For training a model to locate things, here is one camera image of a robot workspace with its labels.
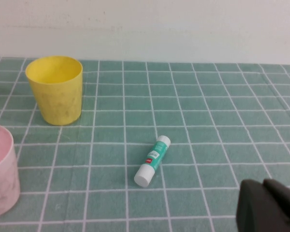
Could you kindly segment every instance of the yellow cup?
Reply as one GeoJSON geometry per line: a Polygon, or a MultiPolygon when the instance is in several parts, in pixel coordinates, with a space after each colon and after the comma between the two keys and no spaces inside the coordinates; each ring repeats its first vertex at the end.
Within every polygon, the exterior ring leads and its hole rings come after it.
{"type": "Polygon", "coordinates": [[[70,57],[37,59],[26,68],[33,95],[46,122],[67,125],[81,115],[83,66],[70,57]]]}

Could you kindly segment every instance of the green label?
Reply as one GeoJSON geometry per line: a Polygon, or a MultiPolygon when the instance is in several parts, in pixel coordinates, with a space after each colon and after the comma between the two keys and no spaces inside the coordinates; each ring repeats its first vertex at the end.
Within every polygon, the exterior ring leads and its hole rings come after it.
{"type": "Polygon", "coordinates": [[[148,164],[152,166],[155,170],[157,170],[167,149],[168,147],[165,143],[157,141],[151,151],[148,153],[145,164],[148,164]]]}

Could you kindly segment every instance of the pink cup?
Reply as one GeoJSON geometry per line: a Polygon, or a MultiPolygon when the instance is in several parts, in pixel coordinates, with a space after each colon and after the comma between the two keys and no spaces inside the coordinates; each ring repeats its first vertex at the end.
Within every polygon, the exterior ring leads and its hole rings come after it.
{"type": "Polygon", "coordinates": [[[0,126],[0,215],[15,205],[19,193],[13,136],[7,129],[0,126]]]}

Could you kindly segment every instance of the red logo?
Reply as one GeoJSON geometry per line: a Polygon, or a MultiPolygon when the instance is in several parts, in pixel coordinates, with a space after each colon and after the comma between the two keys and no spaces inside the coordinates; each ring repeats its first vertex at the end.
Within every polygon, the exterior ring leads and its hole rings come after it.
{"type": "Polygon", "coordinates": [[[151,161],[153,161],[153,159],[148,158],[146,159],[145,163],[151,163],[151,161]]]}

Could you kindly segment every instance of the white wall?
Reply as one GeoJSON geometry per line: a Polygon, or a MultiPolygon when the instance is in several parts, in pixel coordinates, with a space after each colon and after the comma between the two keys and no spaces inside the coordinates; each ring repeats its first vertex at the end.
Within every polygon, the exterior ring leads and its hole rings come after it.
{"type": "Polygon", "coordinates": [[[290,0],[0,0],[0,56],[290,64],[290,0]]]}

